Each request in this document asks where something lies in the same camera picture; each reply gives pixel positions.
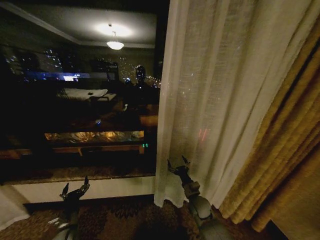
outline sheer white curtain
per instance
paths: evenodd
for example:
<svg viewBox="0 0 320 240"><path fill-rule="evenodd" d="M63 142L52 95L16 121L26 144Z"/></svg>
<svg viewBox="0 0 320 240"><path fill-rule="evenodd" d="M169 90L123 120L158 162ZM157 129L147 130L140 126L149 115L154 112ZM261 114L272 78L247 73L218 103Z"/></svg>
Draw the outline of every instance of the sheer white curtain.
<svg viewBox="0 0 320 240"><path fill-rule="evenodd" d="M23 206L26 202L12 186L0 186L0 231L29 217Z"/></svg>
<svg viewBox="0 0 320 240"><path fill-rule="evenodd" d="M319 0L171 0L155 204L182 205L167 159L184 155L202 196L220 206L319 12Z"/></svg>

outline ceiling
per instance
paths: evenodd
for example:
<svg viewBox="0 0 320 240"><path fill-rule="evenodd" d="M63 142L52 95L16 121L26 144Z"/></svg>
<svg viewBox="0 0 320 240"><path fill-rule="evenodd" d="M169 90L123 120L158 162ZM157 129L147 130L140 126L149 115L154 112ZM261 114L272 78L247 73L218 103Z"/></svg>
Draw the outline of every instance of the ceiling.
<svg viewBox="0 0 320 240"><path fill-rule="evenodd" d="M156 14L8 2L0 7L79 45L106 46L115 31L127 48L155 47Z"/></svg>

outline ceiling light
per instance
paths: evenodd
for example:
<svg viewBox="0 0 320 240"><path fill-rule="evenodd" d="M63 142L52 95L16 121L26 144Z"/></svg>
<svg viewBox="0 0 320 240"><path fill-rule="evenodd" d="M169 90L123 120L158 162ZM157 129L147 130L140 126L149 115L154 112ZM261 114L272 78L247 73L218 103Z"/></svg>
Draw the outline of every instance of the ceiling light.
<svg viewBox="0 0 320 240"><path fill-rule="evenodd" d="M106 44L113 50L120 50L124 47L124 44L119 41L108 41Z"/></svg>
<svg viewBox="0 0 320 240"><path fill-rule="evenodd" d="M128 37L132 34L132 32L126 28L125 26L117 25L117 24L100 24L96 26L96 30L104 35L112 36L113 32L119 37Z"/></svg>
<svg viewBox="0 0 320 240"><path fill-rule="evenodd" d="M109 46L109 48L113 50L120 50L124 47L124 44L118 41L116 32L113 31L113 33L114 33L114 36L113 36L114 40L108 41L106 44Z"/></svg>

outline drape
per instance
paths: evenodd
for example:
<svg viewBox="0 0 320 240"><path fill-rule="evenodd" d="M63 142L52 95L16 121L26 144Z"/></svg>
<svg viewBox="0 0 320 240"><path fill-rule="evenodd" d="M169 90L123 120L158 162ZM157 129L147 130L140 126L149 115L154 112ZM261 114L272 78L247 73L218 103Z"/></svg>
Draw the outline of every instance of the drape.
<svg viewBox="0 0 320 240"><path fill-rule="evenodd" d="M267 196L292 173L256 213L252 226L262 230L281 207L299 178L319 162L320 17L288 72L258 131L252 151L220 211L234 223L250 220Z"/></svg>
<svg viewBox="0 0 320 240"><path fill-rule="evenodd" d="M154 202L182 206L167 159L218 208L320 11L319 0L172 0L163 61Z"/></svg>
<svg viewBox="0 0 320 240"><path fill-rule="evenodd" d="M0 186L0 231L29 217L23 203L26 201L12 186Z"/></svg>

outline wall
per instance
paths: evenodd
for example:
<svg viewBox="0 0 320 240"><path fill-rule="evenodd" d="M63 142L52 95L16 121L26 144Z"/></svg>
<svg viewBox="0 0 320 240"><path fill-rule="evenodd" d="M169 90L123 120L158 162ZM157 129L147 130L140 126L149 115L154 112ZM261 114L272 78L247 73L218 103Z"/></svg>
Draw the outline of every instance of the wall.
<svg viewBox="0 0 320 240"><path fill-rule="evenodd" d="M272 221L290 240L320 239L320 167L302 181Z"/></svg>

